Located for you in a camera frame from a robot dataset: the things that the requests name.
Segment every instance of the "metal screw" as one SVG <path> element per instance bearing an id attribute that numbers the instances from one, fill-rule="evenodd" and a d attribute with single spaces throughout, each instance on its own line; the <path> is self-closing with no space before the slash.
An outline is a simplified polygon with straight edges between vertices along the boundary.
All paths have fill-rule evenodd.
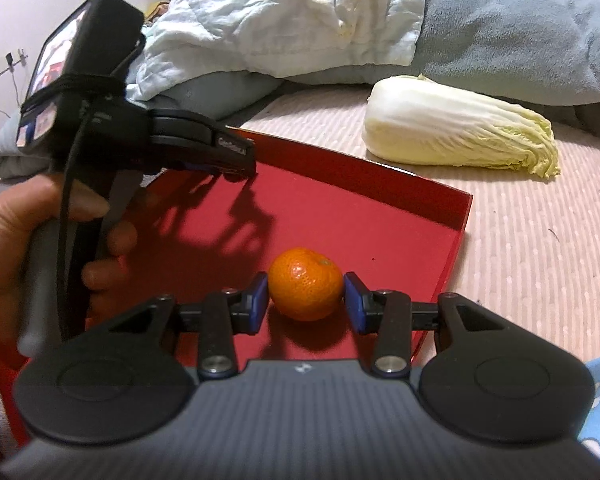
<path id="1" fill-rule="evenodd" d="M 376 359 L 376 368 L 386 374 L 401 372 L 407 366 L 407 361 L 397 355 L 384 355 Z"/>
<path id="2" fill-rule="evenodd" d="M 211 374 L 222 374 L 233 367 L 233 362 L 223 355 L 212 355 L 202 361 L 202 367 Z"/>

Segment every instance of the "white logo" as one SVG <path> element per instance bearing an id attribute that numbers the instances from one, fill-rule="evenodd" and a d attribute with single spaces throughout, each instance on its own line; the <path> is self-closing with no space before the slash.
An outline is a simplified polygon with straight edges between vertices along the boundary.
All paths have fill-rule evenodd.
<path id="1" fill-rule="evenodd" d="M 240 153 L 241 155 L 246 155 L 247 150 L 238 146 L 237 144 L 232 143 L 230 140 L 225 140 L 222 137 L 218 137 L 218 144 L 223 148 L 229 148 L 232 152 Z"/>
<path id="2" fill-rule="evenodd" d="M 294 366 L 294 368 L 299 374 L 305 374 L 314 369 L 314 367 L 312 367 L 309 363 L 302 363 L 299 366 Z"/>

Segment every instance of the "orange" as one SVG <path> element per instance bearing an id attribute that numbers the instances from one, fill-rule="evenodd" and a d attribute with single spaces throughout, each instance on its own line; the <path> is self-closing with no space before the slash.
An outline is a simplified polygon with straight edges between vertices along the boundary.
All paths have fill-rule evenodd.
<path id="1" fill-rule="evenodd" d="M 340 304 L 344 281 L 336 264 L 311 249 L 280 254 L 269 267 L 269 295 L 285 316 L 316 321 Z"/>

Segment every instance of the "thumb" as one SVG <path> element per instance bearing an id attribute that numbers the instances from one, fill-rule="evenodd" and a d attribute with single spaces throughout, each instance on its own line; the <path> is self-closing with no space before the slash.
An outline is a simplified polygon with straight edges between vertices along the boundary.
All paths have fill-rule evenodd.
<path id="1" fill-rule="evenodd" d="M 58 216 L 62 199 L 60 174 L 41 174 L 0 193 L 0 220 L 11 229 L 33 231 Z M 109 203 L 83 183 L 74 181 L 69 197 L 69 219 L 87 222 L 106 215 Z"/>

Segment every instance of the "white towel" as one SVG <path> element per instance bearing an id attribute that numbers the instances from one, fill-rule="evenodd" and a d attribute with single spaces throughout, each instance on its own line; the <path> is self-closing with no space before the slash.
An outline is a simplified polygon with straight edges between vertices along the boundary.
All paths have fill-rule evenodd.
<path id="1" fill-rule="evenodd" d="M 425 0 L 171 0 L 146 31 L 128 97 L 212 72 L 289 77 L 345 65 L 408 66 Z"/>

